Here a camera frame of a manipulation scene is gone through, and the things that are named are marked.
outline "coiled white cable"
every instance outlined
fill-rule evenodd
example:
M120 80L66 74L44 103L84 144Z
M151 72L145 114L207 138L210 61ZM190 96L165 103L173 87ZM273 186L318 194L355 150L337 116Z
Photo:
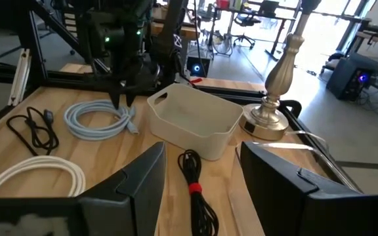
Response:
M16 174L37 168L60 168L71 174L72 187L68 197L75 197L85 191L85 175L75 163L59 157L38 156L26 159L0 174L0 186Z
M78 122L80 115L94 111L113 113L120 117L120 120L108 127L102 128L88 128ZM92 102L81 102L70 106L65 111L64 121L74 136L82 140L99 141L119 134L125 127L127 127L132 134L138 134L137 127L131 122L131 118L134 115L135 107L132 107L130 110L123 106L120 106L119 109L115 109L112 102L109 100L96 100Z

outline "floor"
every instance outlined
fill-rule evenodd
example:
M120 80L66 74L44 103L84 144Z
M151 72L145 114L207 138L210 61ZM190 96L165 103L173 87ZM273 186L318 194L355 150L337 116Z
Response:
M0 52L16 47L15 37L0 39ZM56 34L41 40L46 66L59 70L66 63L83 63L79 56L69 54L70 47ZM264 53L266 43L257 42L253 50L237 46L231 57L216 56L211 62L209 77L263 83L275 61ZM10 54L0 62L16 64L18 52ZM310 67L295 69L293 84L283 99L295 99L303 105L300 120L315 134L325 138L330 145L332 156L338 161L361 161L378 163L378 114L367 111L362 106L337 100L326 90L326 83L331 72L326 71L316 77L307 70L319 72L324 58L298 58L308 60ZM10 86L0 85L0 109L6 104ZM369 90L372 102L378 102L378 93ZM357 184L364 186L366 193L378 193L378 170L345 168Z

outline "silver lamp base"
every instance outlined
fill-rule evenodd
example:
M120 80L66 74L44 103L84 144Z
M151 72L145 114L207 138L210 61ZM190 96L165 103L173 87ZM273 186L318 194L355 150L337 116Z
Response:
M258 109L260 106L260 104L249 104L244 106L244 112L239 122L241 128L254 137L263 140L275 141L282 139L289 126L287 118L285 115L283 115L283 113L276 110L275 114L279 117L279 121L277 123L259 122L252 115L252 110Z

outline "light blue cable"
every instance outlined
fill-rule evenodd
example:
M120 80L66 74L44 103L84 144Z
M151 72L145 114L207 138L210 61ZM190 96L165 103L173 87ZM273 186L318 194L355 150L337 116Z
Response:
M118 116L120 120L108 127L88 128L79 123L78 117L88 112L105 111ZM119 106L119 109L113 107L109 100L95 100L92 102L80 102L70 106L64 114L64 121L70 132L82 139L89 141L99 141L111 138L119 134L125 127L132 134L138 134L137 127L132 124L131 118L135 115L135 107L128 108Z

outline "office chair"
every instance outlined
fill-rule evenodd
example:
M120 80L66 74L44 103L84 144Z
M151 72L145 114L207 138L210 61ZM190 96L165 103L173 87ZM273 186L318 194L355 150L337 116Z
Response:
M237 25L239 25L241 27L247 27L247 26L254 26L256 23L261 23L261 21L259 19L255 18L255 16L248 15L248 13L253 12L253 10L251 10L249 8L243 9L243 7L242 7L242 10L245 11L246 14L239 13L237 15L236 19L234 19L234 22ZM246 36L244 33L243 33L243 35L238 36L236 40L234 40L233 46L234 47L236 46L236 41L243 42L244 39L247 40L247 42L250 43L250 49L253 49L253 47L255 46L255 40Z

